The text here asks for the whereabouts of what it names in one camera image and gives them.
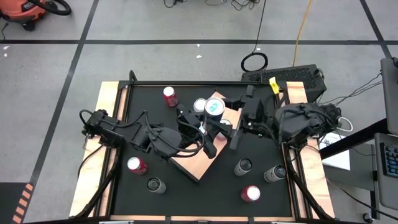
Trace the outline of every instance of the vacuum hose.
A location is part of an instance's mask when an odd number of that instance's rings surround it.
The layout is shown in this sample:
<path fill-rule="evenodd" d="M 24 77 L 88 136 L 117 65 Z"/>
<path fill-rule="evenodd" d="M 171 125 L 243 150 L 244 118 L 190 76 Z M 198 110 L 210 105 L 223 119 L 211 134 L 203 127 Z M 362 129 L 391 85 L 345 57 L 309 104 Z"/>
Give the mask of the vacuum hose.
<path fill-rule="evenodd" d="M 70 9 L 70 6 L 64 0 L 54 0 L 54 1 L 61 4 L 65 8 L 65 10 L 55 9 L 49 5 L 41 3 L 40 0 L 28 0 L 28 1 L 35 4 L 36 6 L 41 7 L 42 9 L 45 9 L 48 12 L 54 13 L 59 16 L 67 16 L 67 15 L 70 15 L 70 13 L 72 12 L 72 10 Z"/>

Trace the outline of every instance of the orange shop vacuum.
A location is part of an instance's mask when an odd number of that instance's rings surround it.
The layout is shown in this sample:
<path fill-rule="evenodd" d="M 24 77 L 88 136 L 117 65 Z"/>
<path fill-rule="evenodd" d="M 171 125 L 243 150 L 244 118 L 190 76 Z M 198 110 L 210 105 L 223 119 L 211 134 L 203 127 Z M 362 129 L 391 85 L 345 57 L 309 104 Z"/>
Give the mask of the orange shop vacuum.
<path fill-rule="evenodd" d="M 58 5 L 45 0 L 0 0 L 0 17 L 8 22 L 22 24 L 28 31 L 35 29 L 34 22 L 51 12 L 59 16 L 67 16 L 72 10 L 64 0 L 54 0 L 61 4 L 65 10 L 58 10 Z"/>

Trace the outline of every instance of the white paper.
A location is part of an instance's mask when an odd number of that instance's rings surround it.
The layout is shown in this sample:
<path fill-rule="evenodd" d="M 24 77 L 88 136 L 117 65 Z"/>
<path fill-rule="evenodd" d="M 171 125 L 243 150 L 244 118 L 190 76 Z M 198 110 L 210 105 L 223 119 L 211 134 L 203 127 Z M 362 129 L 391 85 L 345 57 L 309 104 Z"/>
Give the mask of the white paper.
<path fill-rule="evenodd" d="M 324 147 L 327 147 L 330 144 L 333 144 L 334 142 L 337 142 L 340 140 L 340 137 L 338 134 L 335 133 L 328 133 L 322 140 L 322 142 L 319 144 L 320 150 L 322 150 Z M 322 160 L 322 163 L 324 165 L 332 166 L 332 167 L 337 167 L 340 169 L 345 169 L 345 170 L 350 170 L 350 164 L 349 164 L 349 150 L 346 150 L 344 152 L 341 152 L 337 155 L 334 155 L 332 157 L 329 157 L 327 159 Z"/>

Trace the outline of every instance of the yellow tag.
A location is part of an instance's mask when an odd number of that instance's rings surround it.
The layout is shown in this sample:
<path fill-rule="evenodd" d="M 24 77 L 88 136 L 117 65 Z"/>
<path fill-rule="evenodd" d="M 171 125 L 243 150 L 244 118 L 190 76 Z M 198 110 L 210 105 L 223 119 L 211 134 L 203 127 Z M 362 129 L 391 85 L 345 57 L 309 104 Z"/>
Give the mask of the yellow tag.
<path fill-rule="evenodd" d="M 271 85 L 272 91 L 274 94 L 279 94 L 279 86 L 276 84 L 276 78 L 272 77 L 269 79 L 269 84 Z"/>

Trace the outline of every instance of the yellow cable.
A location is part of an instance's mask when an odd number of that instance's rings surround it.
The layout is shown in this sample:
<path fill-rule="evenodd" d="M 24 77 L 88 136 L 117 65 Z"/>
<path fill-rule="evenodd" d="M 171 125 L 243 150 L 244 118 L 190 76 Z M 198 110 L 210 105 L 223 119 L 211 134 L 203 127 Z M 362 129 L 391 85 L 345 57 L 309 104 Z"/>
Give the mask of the yellow cable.
<path fill-rule="evenodd" d="M 301 22 L 300 30 L 298 31 L 298 35 L 297 35 L 297 39 L 296 39 L 296 46 L 294 47 L 293 67 L 294 67 L 294 64 L 296 63 L 297 46 L 299 46 L 299 39 L 300 39 L 300 36 L 301 36 L 301 31 L 302 31 L 302 29 L 304 27 L 304 23 L 305 23 L 305 20 L 307 18 L 307 14 L 308 14 L 308 12 L 309 12 L 309 10 L 311 8 L 311 4 L 312 4 L 312 0 L 309 0 L 307 9 L 305 10 L 303 21 Z"/>

